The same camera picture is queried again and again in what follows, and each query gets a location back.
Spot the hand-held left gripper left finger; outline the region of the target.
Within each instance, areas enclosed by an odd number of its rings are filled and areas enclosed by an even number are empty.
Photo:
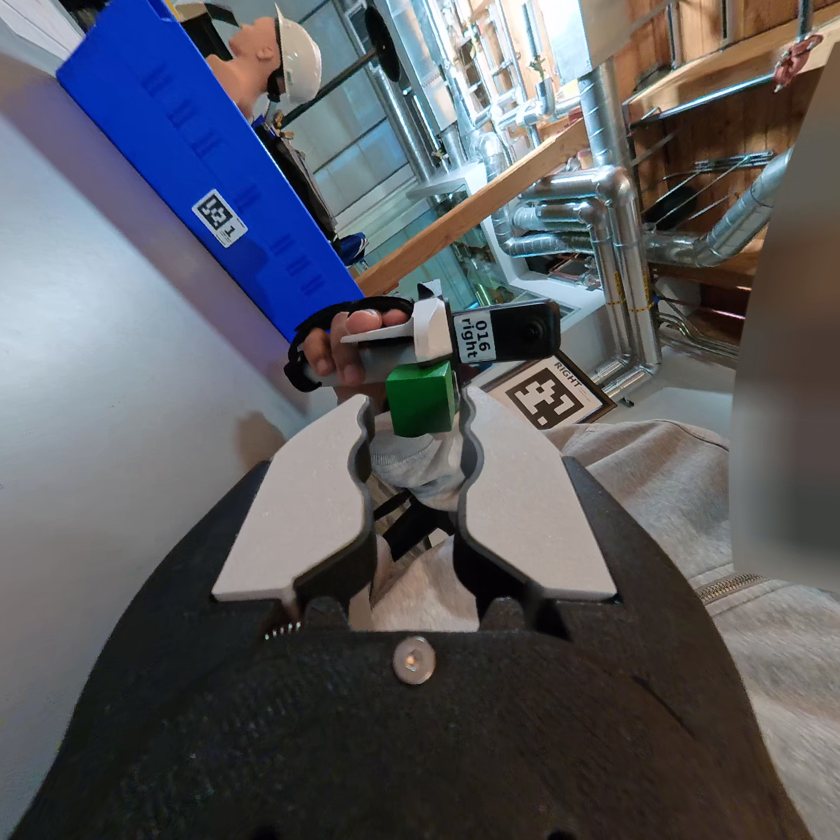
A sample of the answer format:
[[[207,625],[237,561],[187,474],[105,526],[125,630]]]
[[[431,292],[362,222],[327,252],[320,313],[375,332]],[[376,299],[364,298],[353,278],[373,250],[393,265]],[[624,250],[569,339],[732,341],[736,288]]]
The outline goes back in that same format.
[[[369,444],[374,410],[355,395],[284,444],[269,463],[213,585],[218,602],[278,602],[292,621],[319,597],[346,615],[376,573]]]

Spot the red pipe clamp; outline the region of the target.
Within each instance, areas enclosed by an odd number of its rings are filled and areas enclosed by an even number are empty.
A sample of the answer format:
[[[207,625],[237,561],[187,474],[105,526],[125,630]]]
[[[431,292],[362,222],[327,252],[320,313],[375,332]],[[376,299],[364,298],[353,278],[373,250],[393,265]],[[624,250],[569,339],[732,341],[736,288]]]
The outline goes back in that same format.
[[[813,33],[798,38],[787,47],[773,69],[774,93],[779,92],[791,83],[793,78],[804,69],[812,50],[822,42],[823,36]]]

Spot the white hard hat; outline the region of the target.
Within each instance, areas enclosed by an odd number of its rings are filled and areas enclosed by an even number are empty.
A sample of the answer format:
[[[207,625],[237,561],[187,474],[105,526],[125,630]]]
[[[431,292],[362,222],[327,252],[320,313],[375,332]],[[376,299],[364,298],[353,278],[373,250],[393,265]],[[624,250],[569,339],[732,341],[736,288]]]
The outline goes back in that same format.
[[[318,44],[300,24],[275,6],[275,35],[280,64],[268,77],[270,102],[288,112],[316,97],[322,83],[322,56]]]

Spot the person's right hand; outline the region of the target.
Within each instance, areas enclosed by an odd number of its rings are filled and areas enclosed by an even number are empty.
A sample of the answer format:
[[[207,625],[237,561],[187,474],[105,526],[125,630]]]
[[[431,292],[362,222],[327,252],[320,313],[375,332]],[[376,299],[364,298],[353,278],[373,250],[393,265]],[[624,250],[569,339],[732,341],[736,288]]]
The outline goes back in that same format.
[[[338,377],[338,384],[334,386],[337,393],[346,396],[362,392],[366,387],[366,372],[359,351],[356,345],[343,343],[343,338],[402,325],[407,320],[408,316],[396,309],[341,311],[332,318],[328,329],[310,331],[301,349],[317,377]]]

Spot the green wooden cube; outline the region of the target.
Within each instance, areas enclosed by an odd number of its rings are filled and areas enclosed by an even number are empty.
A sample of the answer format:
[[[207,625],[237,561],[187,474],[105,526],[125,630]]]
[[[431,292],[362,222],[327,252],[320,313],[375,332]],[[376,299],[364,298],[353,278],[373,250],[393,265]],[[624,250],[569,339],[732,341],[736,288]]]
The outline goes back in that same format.
[[[456,384],[449,360],[395,367],[385,381],[394,434],[419,438],[450,432],[458,411]]]

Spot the black framed marker sign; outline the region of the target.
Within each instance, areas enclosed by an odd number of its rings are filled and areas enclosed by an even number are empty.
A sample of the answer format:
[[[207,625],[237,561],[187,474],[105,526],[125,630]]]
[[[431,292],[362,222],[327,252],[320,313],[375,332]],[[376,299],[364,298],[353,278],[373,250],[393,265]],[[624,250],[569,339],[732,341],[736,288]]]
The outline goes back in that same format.
[[[616,403],[565,355],[526,362],[490,382],[486,393],[539,431],[593,424]]]

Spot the person's grey hoodie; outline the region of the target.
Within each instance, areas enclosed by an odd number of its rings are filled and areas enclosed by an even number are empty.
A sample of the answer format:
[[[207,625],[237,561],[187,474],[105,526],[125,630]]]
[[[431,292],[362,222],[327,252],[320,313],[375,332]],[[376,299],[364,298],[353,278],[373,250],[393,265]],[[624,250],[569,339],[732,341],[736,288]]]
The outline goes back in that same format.
[[[546,433],[578,460],[675,562],[738,667],[770,756],[813,838],[839,837],[838,594],[783,581],[734,581],[728,442],[705,429],[653,421],[573,425]],[[477,629],[476,602],[458,582],[453,541],[378,568],[353,628]]]

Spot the silver pipe bundle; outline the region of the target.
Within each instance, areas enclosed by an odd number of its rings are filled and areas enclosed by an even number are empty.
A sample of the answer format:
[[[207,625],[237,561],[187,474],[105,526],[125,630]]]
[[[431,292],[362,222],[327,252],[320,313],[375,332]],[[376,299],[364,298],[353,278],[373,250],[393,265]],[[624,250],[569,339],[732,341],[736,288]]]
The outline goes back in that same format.
[[[584,126],[596,167],[544,178],[520,194],[548,198],[534,206],[541,223],[577,222],[591,240],[616,344],[616,358],[592,376],[611,398],[651,379],[662,361],[648,258],[684,268],[719,266],[767,225],[792,149],[772,159],[725,216],[705,235],[645,233],[638,209],[613,58],[578,80]]]

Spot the person's right forearm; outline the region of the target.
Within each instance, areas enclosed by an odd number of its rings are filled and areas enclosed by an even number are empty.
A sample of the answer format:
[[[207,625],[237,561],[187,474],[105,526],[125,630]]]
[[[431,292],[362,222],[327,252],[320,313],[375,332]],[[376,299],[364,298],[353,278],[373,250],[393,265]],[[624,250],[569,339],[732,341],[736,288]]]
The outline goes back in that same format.
[[[409,490],[427,508],[456,511],[466,480],[463,443],[457,429],[399,437],[389,427],[377,428],[370,446],[372,471],[383,484]]]

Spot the wooden post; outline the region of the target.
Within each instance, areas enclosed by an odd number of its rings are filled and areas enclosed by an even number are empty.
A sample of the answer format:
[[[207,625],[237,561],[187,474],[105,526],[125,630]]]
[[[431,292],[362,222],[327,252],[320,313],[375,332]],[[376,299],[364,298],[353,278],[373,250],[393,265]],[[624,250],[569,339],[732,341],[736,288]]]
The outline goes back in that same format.
[[[366,297],[386,294],[399,282],[480,225],[533,183],[551,175],[588,144],[585,122],[577,119],[549,137],[516,164],[496,176],[477,193],[433,222],[403,246],[367,269],[356,283]]]

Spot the blue plastic bin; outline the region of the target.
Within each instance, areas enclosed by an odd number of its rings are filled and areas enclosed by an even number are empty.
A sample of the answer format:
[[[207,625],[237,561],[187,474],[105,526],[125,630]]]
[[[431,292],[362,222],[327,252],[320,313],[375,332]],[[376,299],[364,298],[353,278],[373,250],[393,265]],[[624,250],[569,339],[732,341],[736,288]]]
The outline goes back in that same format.
[[[164,2],[110,2],[57,79],[285,338],[363,298]]]

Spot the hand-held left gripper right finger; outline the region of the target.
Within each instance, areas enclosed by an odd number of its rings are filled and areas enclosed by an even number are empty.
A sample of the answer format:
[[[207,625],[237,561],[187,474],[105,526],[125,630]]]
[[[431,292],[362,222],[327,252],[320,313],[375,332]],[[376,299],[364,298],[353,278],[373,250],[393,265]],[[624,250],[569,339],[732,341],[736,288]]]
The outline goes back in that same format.
[[[516,411],[462,391],[457,535],[522,587],[527,602],[617,594],[560,451]]]

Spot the black floor lamp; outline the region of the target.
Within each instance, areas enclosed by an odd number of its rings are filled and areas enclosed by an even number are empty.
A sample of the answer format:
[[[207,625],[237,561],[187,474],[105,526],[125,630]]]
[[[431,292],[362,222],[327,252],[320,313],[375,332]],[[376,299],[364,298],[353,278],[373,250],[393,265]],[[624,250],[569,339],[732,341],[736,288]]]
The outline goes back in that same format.
[[[384,71],[385,77],[389,81],[394,83],[399,82],[402,67],[393,38],[383,16],[372,3],[366,4],[364,8],[364,26],[371,41],[371,48],[363,53],[351,66],[348,66],[336,77],[324,84],[310,101],[290,111],[285,110],[281,115],[278,111],[273,118],[277,127],[283,129],[288,124],[294,122],[372,62],[378,64],[378,67]]]

